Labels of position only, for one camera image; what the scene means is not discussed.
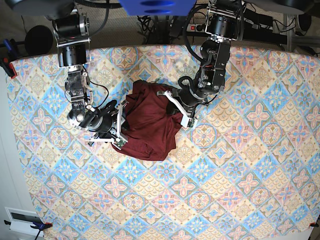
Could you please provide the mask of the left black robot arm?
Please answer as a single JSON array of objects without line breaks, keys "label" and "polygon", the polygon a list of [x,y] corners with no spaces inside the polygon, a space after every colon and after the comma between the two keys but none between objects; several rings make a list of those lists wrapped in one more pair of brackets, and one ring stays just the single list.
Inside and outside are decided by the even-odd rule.
[{"label": "left black robot arm", "polygon": [[[192,49],[187,37],[191,18],[206,9],[204,32],[207,40],[200,47],[200,54]],[[188,52],[200,62],[194,78],[182,76],[178,79],[179,89],[172,90],[188,116],[194,117],[196,108],[209,105],[209,96],[216,98],[225,89],[226,65],[230,58],[231,41],[242,40],[244,35],[245,7],[240,0],[210,0],[207,4],[193,7],[188,13],[182,36]]]}]

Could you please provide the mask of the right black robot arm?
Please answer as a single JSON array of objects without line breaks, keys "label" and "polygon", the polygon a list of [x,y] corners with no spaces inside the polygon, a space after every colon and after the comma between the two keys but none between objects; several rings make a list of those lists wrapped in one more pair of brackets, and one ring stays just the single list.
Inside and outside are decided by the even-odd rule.
[{"label": "right black robot arm", "polygon": [[93,141],[98,139],[113,142],[120,137],[120,112],[116,100],[94,105],[91,80],[85,64],[87,46],[90,44],[89,21],[85,14],[74,9],[69,16],[52,21],[57,40],[58,64],[67,68],[65,96],[71,104],[67,120],[79,130],[93,132]]}]

